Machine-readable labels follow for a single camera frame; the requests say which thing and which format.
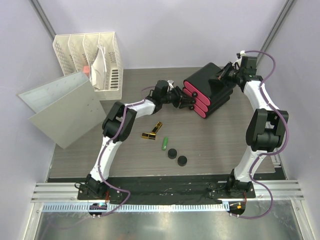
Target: green cylinder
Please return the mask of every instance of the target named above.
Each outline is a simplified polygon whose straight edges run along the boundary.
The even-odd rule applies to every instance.
[[[166,150],[167,144],[168,144],[168,137],[166,136],[166,137],[163,139],[163,144],[162,144],[162,150],[163,150],[163,151]]]

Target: metal frame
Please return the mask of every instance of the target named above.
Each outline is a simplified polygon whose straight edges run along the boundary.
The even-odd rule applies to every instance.
[[[264,40],[264,43],[260,49],[260,51],[266,52],[269,46],[271,45],[273,39],[275,38],[277,32],[279,31],[280,27],[282,26],[285,18],[287,17],[288,13],[292,9],[294,3],[296,0],[286,0],[283,8],[281,9],[278,17],[276,18],[268,36]],[[261,59],[263,57],[263,54],[259,53],[257,56],[257,65],[259,65]]]
[[[305,240],[313,240],[314,235],[313,231],[309,225],[309,221],[305,212],[304,208],[304,196],[301,192],[299,183],[297,180],[265,180],[261,181],[264,183],[272,192],[273,199],[275,201],[281,201],[281,200],[291,200],[292,207],[295,212],[295,216],[297,218],[297,221],[300,226],[300,230],[302,233],[302,236]],[[248,201],[269,201],[270,196],[267,192],[267,190],[259,185],[254,183],[253,184],[255,189],[256,198],[249,198]],[[57,205],[59,209],[64,209],[64,206],[72,206],[72,204],[78,204],[80,206],[86,207],[89,203],[93,202],[99,202],[97,200],[77,200],[78,190],[74,187],[74,183],[37,183],[34,189],[34,193],[32,196],[32,204],[33,209],[30,214],[29,218],[29,224],[26,229],[25,233],[25,240],[33,240],[35,238],[38,225],[40,223],[40,217],[41,213],[44,209],[44,212],[49,212],[50,207],[48,206],[54,206]],[[223,204],[226,205],[227,202],[236,202],[236,201],[242,201],[243,199],[222,199]],[[202,211],[221,211],[222,207],[216,207],[210,208],[210,206],[207,207],[199,207],[196,208],[195,205],[194,208],[191,206],[188,206],[186,208],[187,211],[198,211],[198,209],[201,208]],[[148,206],[139,206],[134,208],[133,207],[126,207],[126,209],[129,209],[130,212],[140,212],[141,210],[149,210]],[[151,207],[151,212],[158,210],[161,211],[168,211],[171,212],[170,207],[166,208],[164,206],[163,208],[159,208],[158,206]],[[79,208],[79,211],[77,211],[76,208],[72,209],[73,212],[83,212],[83,209]]]
[[[29,2],[32,5],[35,13],[38,15],[40,21],[42,22],[42,25],[44,26],[49,37],[53,41],[55,39],[56,32],[55,32],[54,28],[52,27],[49,19],[47,18],[44,10],[42,9],[39,1],[38,0],[29,0]]]

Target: light purple wall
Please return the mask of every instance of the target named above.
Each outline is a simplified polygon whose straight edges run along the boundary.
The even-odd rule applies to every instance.
[[[54,142],[33,126],[16,94],[62,75],[52,41],[27,0],[0,3],[0,238],[21,239],[36,182],[48,174]]]
[[[290,139],[283,152],[289,178],[298,179],[313,230],[320,238],[320,1],[296,1],[268,53],[277,61],[266,89],[280,109],[289,112]],[[259,70],[266,76],[271,61]]]
[[[57,34],[115,31],[126,69],[224,66],[260,49],[285,0],[40,0]]]

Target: silver floor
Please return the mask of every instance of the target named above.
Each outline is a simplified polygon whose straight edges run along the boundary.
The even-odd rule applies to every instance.
[[[148,95],[141,89],[154,86],[158,80],[174,80],[183,86],[183,80],[193,74],[196,67],[129,69],[123,75],[123,103],[134,103]],[[108,113],[115,101],[103,101]],[[240,162],[246,150],[246,131],[253,115],[247,97],[239,87],[234,89],[230,101],[203,119],[188,109],[176,109],[164,105],[154,115],[134,122],[128,139],[119,148],[111,169],[111,177],[172,176],[197,174],[228,174]],[[141,133],[150,132],[157,122],[163,126],[156,140],[141,138]],[[176,160],[162,151],[164,137],[169,138],[167,150],[175,148],[178,156],[184,155],[188,162],[180,167]],[[102,143],[101,125],[97,125],[66,149],[56,146],[51,178],[85,177],[94,166]],[[257,172],[273,173],[271,159],[266,158]]]
[[[269,201],[248,201],[246,216],[258,216]],[[257,220],[237,219],[224,211],[114,213],[101,219],[88,213],[42,213],[36,240],[302,240],[291,201],[275,201]],[[60,230],[57,227],[71,227]]]

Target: black disc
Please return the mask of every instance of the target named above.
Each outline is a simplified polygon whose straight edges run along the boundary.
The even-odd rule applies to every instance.
[[[183,166],[185,166],[186,164],[187,164],[187,158],[185,157],[185,156],[180,156],[180,157],[178,157],[178,165],[180,166],[180,167],[183,167]]]
[[[174,148],[169,149],[168,151],[168,158],[175,159],[177,157],[177,150]]]

